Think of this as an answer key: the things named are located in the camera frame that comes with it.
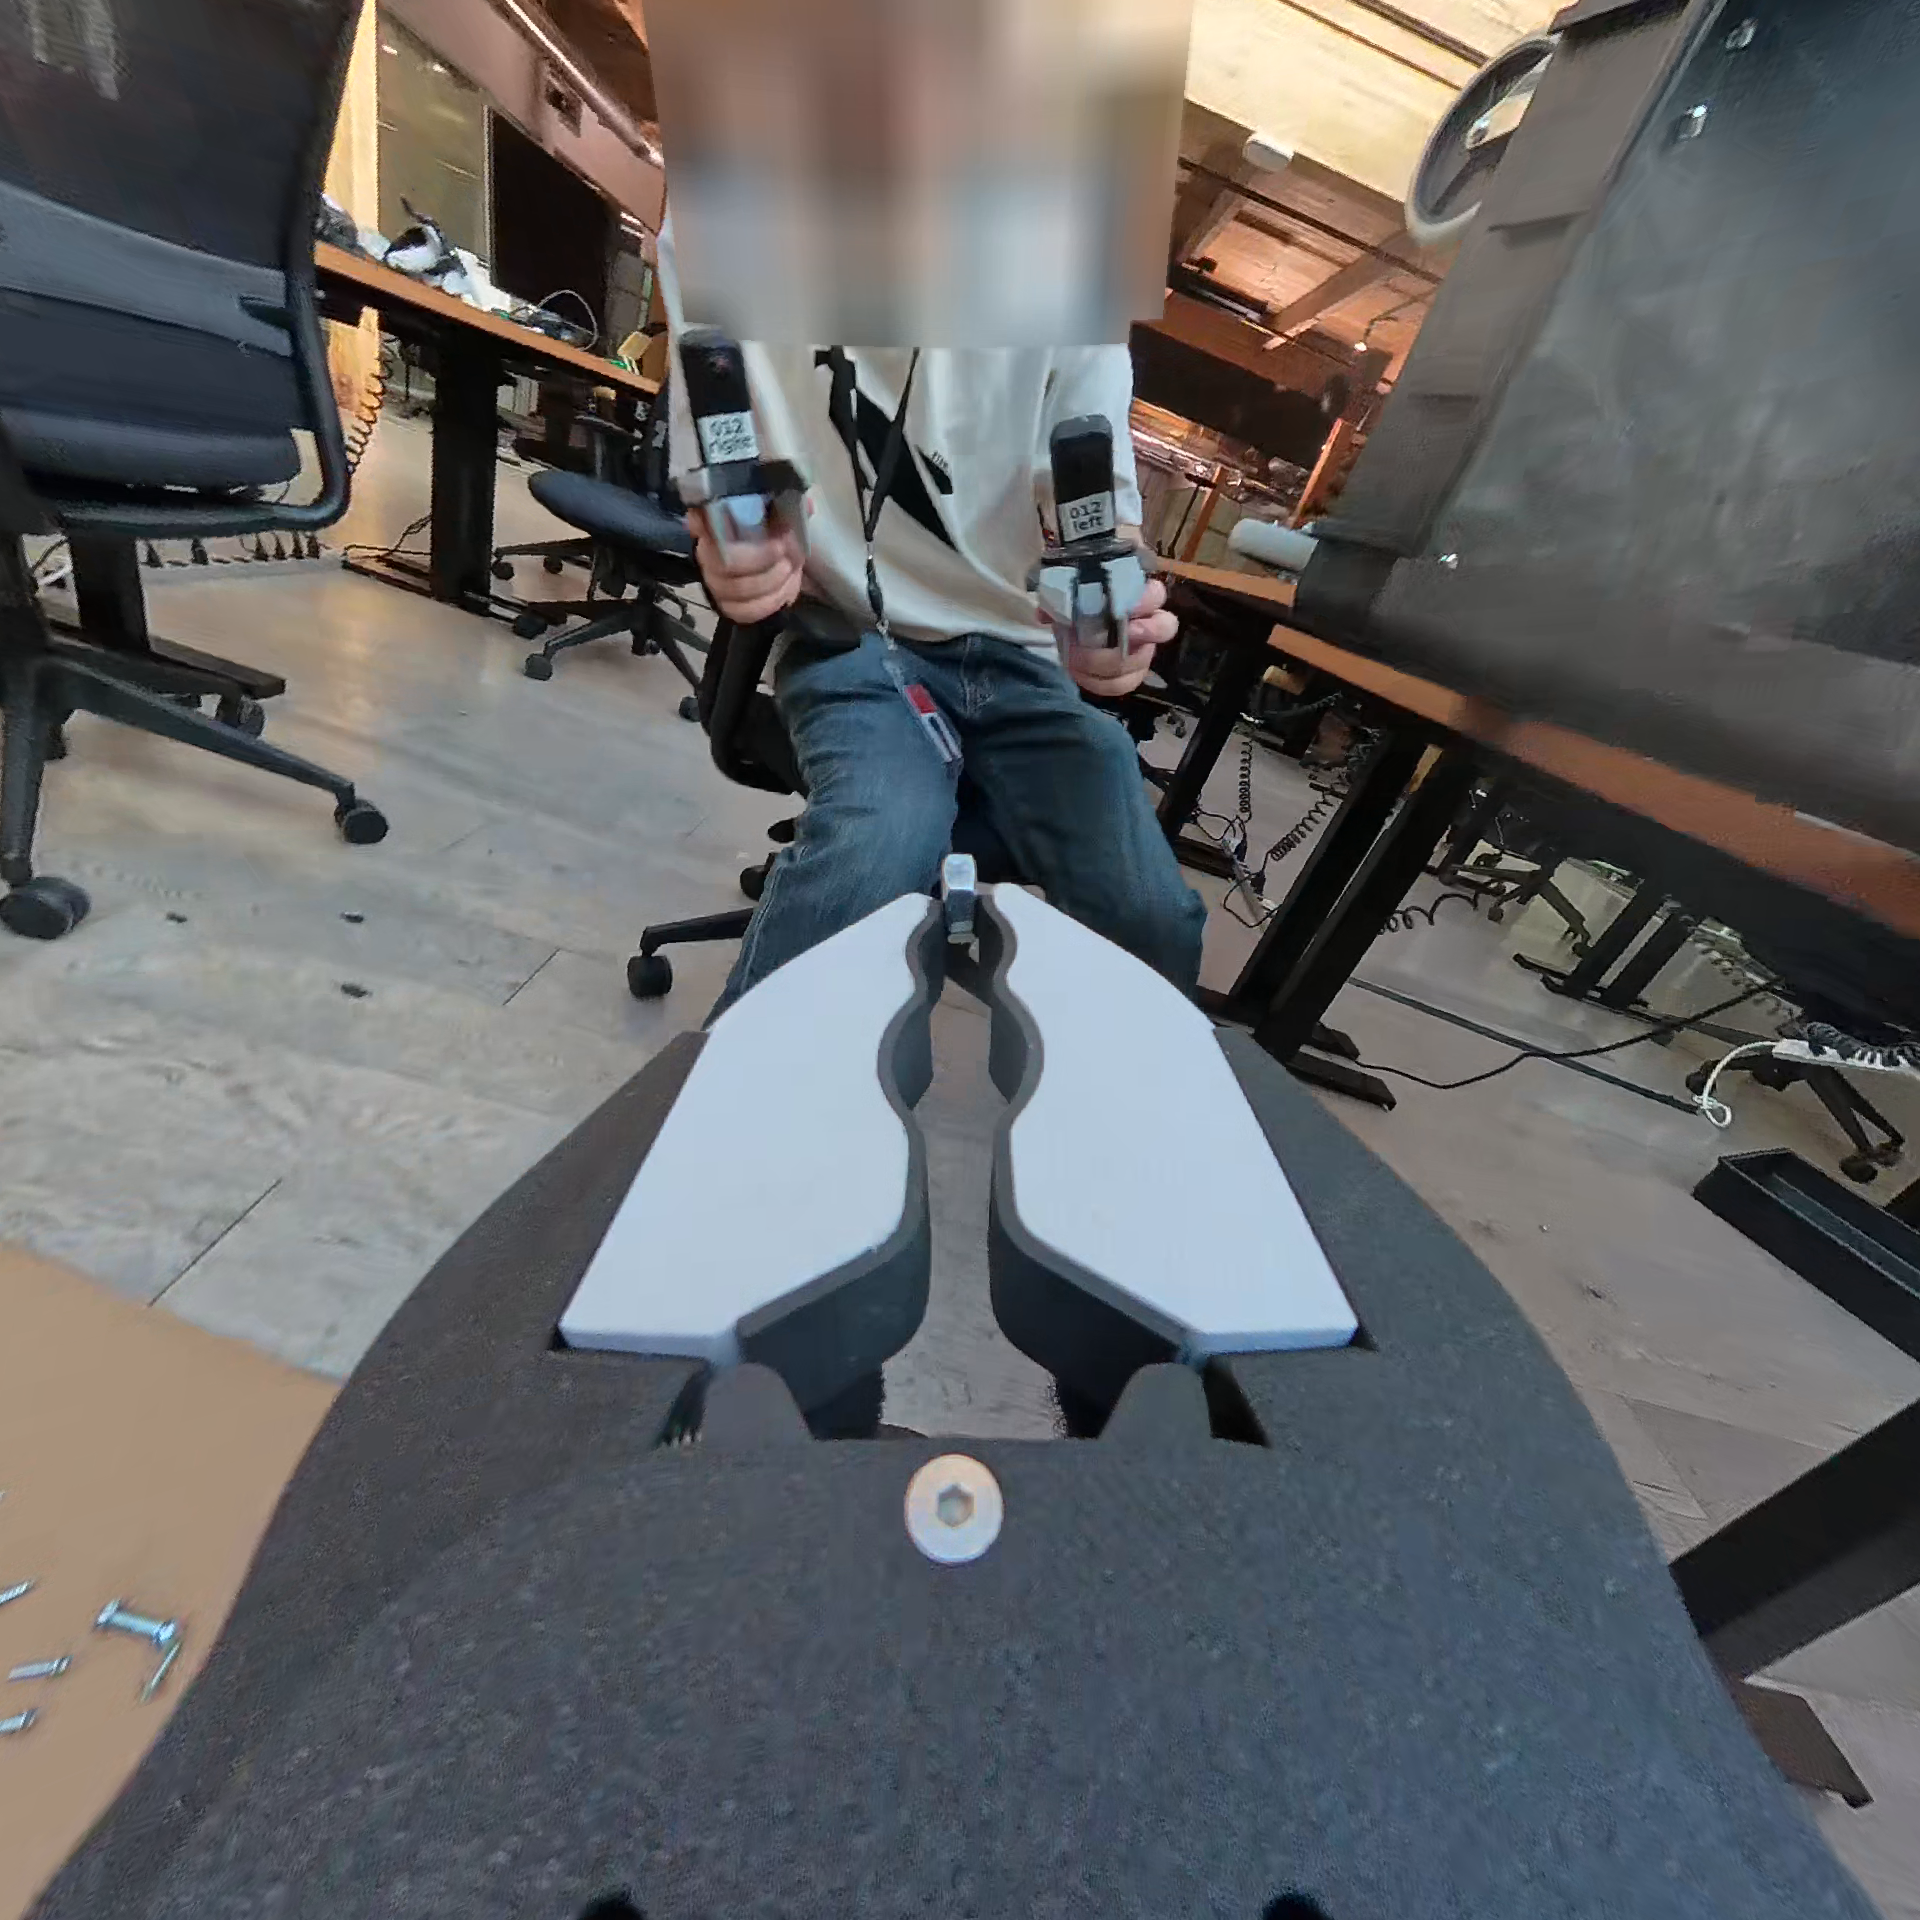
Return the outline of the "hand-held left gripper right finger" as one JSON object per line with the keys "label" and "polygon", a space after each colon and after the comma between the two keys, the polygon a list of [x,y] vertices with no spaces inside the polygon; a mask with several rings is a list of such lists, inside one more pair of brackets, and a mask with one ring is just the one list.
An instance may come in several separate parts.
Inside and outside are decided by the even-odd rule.
{"label": "hand-held left gripper right finger", "polygon": [[1096,1433],[1143,1372],[1346,1353],[1356,1305],[1191,993],[1021,885],[976,908],[998,1329]]}

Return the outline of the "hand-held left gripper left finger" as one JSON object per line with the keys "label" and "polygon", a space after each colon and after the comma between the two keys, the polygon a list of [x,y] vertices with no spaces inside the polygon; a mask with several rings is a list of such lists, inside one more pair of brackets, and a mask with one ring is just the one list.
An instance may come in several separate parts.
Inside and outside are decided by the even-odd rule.
{"label": "hand-held left gripper left finger", "polygon": [[903,896],[741,993],[701,1038],[558,1342],[766,1366],[839,1417],[929,1300],[929,1008],[943,903]]}

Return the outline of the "black panel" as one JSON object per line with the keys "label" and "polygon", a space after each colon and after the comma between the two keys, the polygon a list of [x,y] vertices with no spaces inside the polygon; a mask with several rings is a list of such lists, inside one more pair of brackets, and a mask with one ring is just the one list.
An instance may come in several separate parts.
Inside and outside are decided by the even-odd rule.
{"label": "black panel", "polygon": [[1912,729],[1918,3],[1754,3],[1598,216],[1452,264],[1301,619]]}

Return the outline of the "grey top wooden desk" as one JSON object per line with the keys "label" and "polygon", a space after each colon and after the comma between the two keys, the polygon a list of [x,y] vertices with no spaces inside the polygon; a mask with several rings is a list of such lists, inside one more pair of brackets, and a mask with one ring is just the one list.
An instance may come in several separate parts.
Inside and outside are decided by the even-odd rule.
{"label": "grey top wooden desk", "polygon": [[[1248,1028],[1265,1053],[1314,1090],[1376,1108],[1392,1103],[1382,1092],[1382,1069],[1356,1062],[1356,1044],[1326,1024],[1326,1008],[1405,903],[1444,827],[1465,815],[1480,771],[1539,780],[1616,822],[1638,822],[1643,836],[1767,876],[1775,891],[1829,899],[1918,935],[1918,856],[1909,851],[1619,747],[1505,714],[1309,637],[1288,621],[1293,581],[1169,559],[1154,570],[1224,634],[1208,703],[1165,780],[1165,827],[1176,849],[1186,842],[1207,776],[1272,660],[1297,663],[1338,699],[1370,703],[1382,718],[1382,747],[1340,797],[1333,836],[1307,857],[1237,983],[1224,993],[1201,993],[1215,1022]],[[1918,1592],[1918,1407],[1898,1407],[1719,1528],[1672,1568],[1672,1579],[1737,1711],[1783,1776],[1864,1810],[1873,1795],[1815,1711],[1800,1694],[1760,1687],[1754,1676]]]}

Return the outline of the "long wooden office desk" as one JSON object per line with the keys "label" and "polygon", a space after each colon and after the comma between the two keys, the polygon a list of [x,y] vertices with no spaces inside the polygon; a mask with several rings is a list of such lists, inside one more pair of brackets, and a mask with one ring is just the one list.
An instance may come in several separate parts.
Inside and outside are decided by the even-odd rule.
{"label": "long wooden office desk", "polygon": [[633,424],[661,381],[332,240],[316,240],[316,285],[328,320],[348,320],[352,310],[372,314],[385,335],[431,350],[432,372],[431,549],[413,560],[392,555],[352,570],[465,613],[489,613],[500,388],[521,372],[579,378],[609,388],[615,421]]}

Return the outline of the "red id badge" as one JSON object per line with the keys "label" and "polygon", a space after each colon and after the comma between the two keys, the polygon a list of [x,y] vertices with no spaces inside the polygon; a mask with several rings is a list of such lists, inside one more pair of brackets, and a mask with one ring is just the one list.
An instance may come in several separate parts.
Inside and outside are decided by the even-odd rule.
{"label": "red id badge", "polygon": [[899,699],[908,703],[917,728],[929,742],[943,771],[954,785],[961,785],[968,752],[964,752],[964,737],[956,736],[956,728],[951,718],[951,708],[943,708],[938,692],[920,674],[912,674],[897,652],[889,657],[889,674],[893,674]]}

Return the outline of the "brown cardboard sheet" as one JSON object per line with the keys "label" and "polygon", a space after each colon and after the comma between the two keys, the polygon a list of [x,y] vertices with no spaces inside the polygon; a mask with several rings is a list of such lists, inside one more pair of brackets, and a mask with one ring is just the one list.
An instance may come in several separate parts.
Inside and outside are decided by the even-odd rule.
{"label": "brown cardboard sheet", "polygon": [[[6,1246],[6,1917],[23,1917],[160,1742],[339,1386]],[[115,1598],[181,1657],[100,1634]],[[72,1654],[51,1684],[8,1667]]]}

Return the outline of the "dark swivel chair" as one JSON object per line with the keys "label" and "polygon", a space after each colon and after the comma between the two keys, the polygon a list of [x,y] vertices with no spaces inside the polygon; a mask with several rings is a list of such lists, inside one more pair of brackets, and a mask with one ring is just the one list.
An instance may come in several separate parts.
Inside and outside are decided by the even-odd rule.
{"label": "dark swivel chair", "polygon": [[[549,683],[554,663],[583,645],[625,637],[637,660],[661,657],[687,683],[678,714],[701,718],[707,637],[693,627],[701,570],[683,502],[662,472],[666,424],[625,428],[579,417],[592,432],[588,472],[539,467],[526,493],[569,527],[569,540],[497,547],[492,610],[526,639],[523,678]],[[516,560],[543,560],[548,574],[583,565],[588,586],[578,598],[516,595]]]}

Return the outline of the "white power strip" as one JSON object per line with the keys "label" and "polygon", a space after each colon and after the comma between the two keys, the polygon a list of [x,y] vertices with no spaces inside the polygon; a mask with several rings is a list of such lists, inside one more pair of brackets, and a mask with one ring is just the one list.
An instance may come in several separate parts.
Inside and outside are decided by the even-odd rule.
{"label": "white power strip", "polygon": [[1864,1044],[1835,1024],[1788,1024],[1771,1053],[1803,1069],[1862,1069],[1918,1080],[1918,1038]]}

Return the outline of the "black mesh office chair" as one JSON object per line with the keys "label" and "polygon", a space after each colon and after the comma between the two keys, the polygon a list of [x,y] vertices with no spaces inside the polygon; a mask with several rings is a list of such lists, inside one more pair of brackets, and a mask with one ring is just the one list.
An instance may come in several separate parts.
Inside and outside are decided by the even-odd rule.
{"label": "black mesh office chair", "polygon": [[90,899],[33,870],[77,713],[387,817],[241,722],[280,698],[154,647],[141,541],[304,536],[352,502],[316,216],[362,3],[6,3],[6,931]]}

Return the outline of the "black computer monitor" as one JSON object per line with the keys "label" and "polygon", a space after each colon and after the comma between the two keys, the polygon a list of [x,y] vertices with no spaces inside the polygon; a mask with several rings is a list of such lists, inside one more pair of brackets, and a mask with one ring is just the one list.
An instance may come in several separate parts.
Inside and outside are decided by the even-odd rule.
{"label": "black computer monitor", "polygon": [[592,330],[608,320],[609,202],[565,161],[489,113],[492,284]]}

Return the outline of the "white and black gadget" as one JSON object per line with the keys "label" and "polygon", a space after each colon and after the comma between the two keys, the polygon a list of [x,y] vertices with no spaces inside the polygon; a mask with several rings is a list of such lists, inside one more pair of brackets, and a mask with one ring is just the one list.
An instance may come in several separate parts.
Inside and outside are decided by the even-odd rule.
{"label": "white and black gadget", "polygon": [[437,226],[425,216],[413,216],[413,221],[405,226],[387,240],[387,249],[380,253],[380,264],[406,279],[437,285],[447,299],[480,301],[480,290],[475,290],[475,273],[481,273],[480,256],[472,256],[466,249],[457,249],[447,240],[444,226]]}

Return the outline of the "round white rimmed disc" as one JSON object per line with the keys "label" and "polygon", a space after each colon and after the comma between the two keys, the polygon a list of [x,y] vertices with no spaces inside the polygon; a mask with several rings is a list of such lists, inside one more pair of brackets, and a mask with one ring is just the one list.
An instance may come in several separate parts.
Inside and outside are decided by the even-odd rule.
{"label": "round white rimmed disc", "polygon": [[1456,245],[1519,137],[1558,48],[1558,32],[1511,42],[1432,127],[1405,194],[1405,232],[1421,249]]}

